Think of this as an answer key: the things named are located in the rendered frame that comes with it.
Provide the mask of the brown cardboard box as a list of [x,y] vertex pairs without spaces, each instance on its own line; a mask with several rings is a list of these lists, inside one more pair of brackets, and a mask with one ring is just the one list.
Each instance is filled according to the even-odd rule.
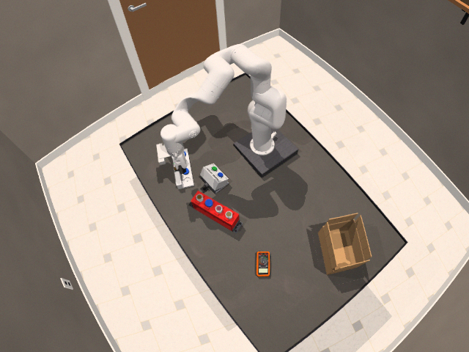
[[327,275],[357,268],[372,257],[363,220],[361,215],[354,220],[356,215],[329,219],[318,232]]

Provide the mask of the red tube rack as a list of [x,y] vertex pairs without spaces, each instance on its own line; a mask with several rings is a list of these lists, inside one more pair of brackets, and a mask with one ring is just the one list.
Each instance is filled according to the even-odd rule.
[[[202,202],[197,201],[197,199],[196,199],[197,194],[201,194],[203,196],[203,201]],[[212,220],[218,222],[219,224],[226,227],[227,229],[232,231],[233,228],[235,227],[236,223],[239,221],[239,214],[234,212],[233,210],[225,207],[221,203],[216,202],[214,199],[211,199],[213,201],[213,206],[211,208],[209,208],[205,205],[205,201],[207,199],[211,199],[211,198],[208,197],[207,195],[203,194],[202,192],[197,191],[195,196],[191,200],[193,208],[196,209],[197,211],[199,211],[200,213],[203,213],[207,217],[211,218]],[[217,213],[215,211],[215,207],[217,205],[220,205],[222,207],[222,209],[223,209],[222,213]],[[228,219],[226,217],[225,214],[226,214],[227,211],[232,212],[232,218],[231,219]]]

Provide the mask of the black pocket multimeter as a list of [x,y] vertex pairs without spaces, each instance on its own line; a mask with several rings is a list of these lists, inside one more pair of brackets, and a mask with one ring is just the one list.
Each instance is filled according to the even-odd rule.
[[270,275],[270,253],[269,252],[257,252],[256,275],[257,276],[269,276]]

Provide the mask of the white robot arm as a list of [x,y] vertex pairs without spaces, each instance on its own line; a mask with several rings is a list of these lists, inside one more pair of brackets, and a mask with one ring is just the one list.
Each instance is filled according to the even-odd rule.
[[284,124],[287,97],[270,85],[271,63],[258,57],[246,46],[237,44],[214,53],[204,61],[208,76],[197,92],[184,97],[177,104],[171,116],[174,125],[166,125],[160,132],[164,143],[157,144],[160,165],[166,164],[166,157],[177,158],[183,152],[183,141],[199,135],[200,127],[188,111],[198,101],[209,105],[216,103],[234,78],[233,63],[249,74],[251,79],[253,101],[248,105],[253,136],[251,150],[257,155],[267,155],[273,151],[276,132],[271,134],[271,128],[276,130]]

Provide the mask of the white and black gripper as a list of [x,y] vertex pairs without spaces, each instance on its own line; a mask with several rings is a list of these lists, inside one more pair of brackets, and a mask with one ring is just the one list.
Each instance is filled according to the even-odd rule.
[[179,169],[180,174],[183,174],[186,172],[187,164],[185,160],[185,152],[183,152],[178,156],[178,158],[175,158],[174,156],[171,156],[172,160],[174,162],[176,170]]

